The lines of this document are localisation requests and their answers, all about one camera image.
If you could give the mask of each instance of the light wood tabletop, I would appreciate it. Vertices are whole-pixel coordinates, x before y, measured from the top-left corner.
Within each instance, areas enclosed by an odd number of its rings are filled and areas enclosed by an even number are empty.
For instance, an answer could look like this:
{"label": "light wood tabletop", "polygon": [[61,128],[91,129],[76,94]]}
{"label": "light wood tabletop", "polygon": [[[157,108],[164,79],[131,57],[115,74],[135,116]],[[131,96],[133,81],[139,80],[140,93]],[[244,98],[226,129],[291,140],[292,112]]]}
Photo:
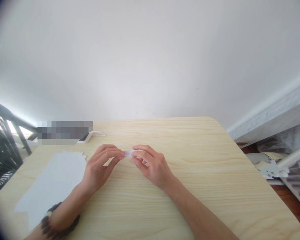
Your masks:
{"label": "light wood tabletop", "polygon": [[[222,126],[209,117],[94,122],[105,137],[75,146],[39,146],[0,191],[0,224],[13,239],[28,234],[26,213],[14,205],[50,158],[62,150],[89,159],[98,146],[162,152],[173,174],[240,239],[300,239],[300,224]],[[171,200],[130,158],[89,200],[69,239],[194,239]]]}

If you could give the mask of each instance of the paper sheet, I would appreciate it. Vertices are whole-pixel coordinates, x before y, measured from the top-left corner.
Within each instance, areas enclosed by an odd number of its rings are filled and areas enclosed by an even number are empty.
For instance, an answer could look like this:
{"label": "paper sheet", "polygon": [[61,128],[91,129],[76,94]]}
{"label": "paper sheet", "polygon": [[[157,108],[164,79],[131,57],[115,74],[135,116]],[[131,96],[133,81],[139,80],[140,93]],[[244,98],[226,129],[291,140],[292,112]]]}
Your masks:
{"label": "paper sheet", "polygon": [[130,150],[130,151],[124,151],[124,156],[125,157],[132,157],[131,153],[135,152],[135,150]]}
{"label": "paper sheet", "polygon": [[82,180],[86,156],[80,152],[56,153],[27,192],[15,205],[15,212],[28,212],[29,232],[54,204],[62,202]]}

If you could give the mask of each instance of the right hand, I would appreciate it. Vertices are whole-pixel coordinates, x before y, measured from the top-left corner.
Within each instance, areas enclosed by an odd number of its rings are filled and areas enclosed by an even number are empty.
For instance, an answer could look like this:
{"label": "right hand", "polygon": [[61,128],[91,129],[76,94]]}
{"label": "right hand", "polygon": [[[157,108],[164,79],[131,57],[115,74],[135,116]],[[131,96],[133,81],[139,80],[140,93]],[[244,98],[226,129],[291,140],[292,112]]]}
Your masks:
{"label": "right hand", "polygon": [[142,174],[155,186],[165,191],[176,180],[172,174],[166,159],[162,153],[157,153],[152,147],[147,145],[136,145],[132,147],[135,151],[131,155],[131,160],[140,169]]}

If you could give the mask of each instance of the left hand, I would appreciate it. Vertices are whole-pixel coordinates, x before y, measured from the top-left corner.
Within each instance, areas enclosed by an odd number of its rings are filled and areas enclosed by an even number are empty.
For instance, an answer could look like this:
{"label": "left hand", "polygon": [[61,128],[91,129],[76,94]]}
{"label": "left hand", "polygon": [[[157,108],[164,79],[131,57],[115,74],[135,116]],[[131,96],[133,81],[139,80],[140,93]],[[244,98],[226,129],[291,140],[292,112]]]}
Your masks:
{"label": "left hand", "polygon": [[[104,164],[112,158],[108,166]],[[98,191],[107,181],[113,168],[124,159],[124,152],[115,145],[101,145],[87,162],[80,189],[89,195]]]}

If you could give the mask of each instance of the wrist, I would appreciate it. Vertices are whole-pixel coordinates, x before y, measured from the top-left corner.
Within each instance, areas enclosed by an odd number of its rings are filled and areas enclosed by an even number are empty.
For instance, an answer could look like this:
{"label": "wrist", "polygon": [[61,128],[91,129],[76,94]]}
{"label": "wrist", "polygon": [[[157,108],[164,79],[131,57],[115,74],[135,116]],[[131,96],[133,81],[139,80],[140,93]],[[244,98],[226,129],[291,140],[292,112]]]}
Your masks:
{"label": "wrist", "polygon": [[166,180],[166,183],[163,187],[161,187],[161,190],[169,195],[174,189],[177,188],[178,184],[180,183],[179,179],[177,179],[174,175],[172,175],[170,178]]}
{"label": "wrist", "polygon": [[92,195],[96,192],[96,191],[92,191],[91,189],[87,189],[83,182],[80,182],[74,188],[74,190],[77,192],[78,196],[84,201],[88,201],[92,197]]}

